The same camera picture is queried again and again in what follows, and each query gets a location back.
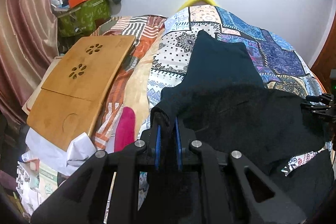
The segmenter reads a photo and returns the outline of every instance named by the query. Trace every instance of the pink object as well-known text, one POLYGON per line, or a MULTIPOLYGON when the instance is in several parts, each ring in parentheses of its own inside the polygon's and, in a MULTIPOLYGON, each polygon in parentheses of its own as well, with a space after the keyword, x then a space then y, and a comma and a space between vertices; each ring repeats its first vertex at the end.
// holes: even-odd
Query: pink object
POLYGON ((17 186, 15 178, 3 172, 2 170, 0 170, 0 184, 4 188, 13 190, 13 191, 15 191, 15 187, 17 186))
POLYGON ((114 152, 134 142, 135 113, 130 107, 124 107, 115 131, 114 152))

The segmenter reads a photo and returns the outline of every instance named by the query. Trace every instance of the wooden board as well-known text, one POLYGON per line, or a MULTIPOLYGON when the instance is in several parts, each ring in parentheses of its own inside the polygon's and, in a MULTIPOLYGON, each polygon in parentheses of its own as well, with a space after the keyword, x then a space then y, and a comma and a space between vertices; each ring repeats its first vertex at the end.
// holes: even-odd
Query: wooden board
POLYGON ((135 36, 83 37, 50 73, 27 124, 57 147, 91 136, 101 104, 135 36))

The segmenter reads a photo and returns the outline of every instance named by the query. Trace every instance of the curtain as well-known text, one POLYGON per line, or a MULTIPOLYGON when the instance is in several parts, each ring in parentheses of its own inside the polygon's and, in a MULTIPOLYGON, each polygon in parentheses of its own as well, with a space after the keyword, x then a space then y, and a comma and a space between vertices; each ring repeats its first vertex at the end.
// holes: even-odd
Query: curtain
POLYGON ((49 0, 0 0, 0 110, 26 121, 21 109, 58 55, 57 18, 49 0))

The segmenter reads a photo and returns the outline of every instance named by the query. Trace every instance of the flower-shaped cutout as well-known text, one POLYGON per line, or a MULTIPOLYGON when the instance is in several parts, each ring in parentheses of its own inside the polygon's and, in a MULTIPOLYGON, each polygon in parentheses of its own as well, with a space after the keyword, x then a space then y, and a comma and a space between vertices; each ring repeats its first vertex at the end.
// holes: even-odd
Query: flower-shaped cutout
POLYGON ((99 52, 99 51, 100 51, 100 48, 101 48, 102 46, 103 46, 103 45, 97 43, 96 45, 92 45, 92 46, 90 46, 90 48, 89 48, 86 52, 88 52, 89 54, 92 54, 93 51, 94 51, 94 52, 99 52))
POLYGON ((86 66, 83 66, 83 64, 79 64, 78 67, 73 67, 72 72, 70 73, 69 77, 72 77, 73 79, 77 78, 77 75, 83 75, 84 71, 86 69, 86 66))

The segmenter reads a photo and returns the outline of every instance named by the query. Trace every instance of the wooden furniture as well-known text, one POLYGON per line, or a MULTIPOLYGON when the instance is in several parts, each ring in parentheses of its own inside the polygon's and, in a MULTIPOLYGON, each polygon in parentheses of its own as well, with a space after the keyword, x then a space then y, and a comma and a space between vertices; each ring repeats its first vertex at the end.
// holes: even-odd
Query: wooden furniture
POLYGON ((57 147, 86 132, 90 137, 101 104, 135 36, 83 37, 48 76, 27 124, 57 147))
POLYGON ((315 63, 311 67, 311 71, 316 75, 324 86, 327 93, 330 90, 330 71, 336 68, 336 15, 333 25, 331 26, 329 36, 323 46, 315 63))

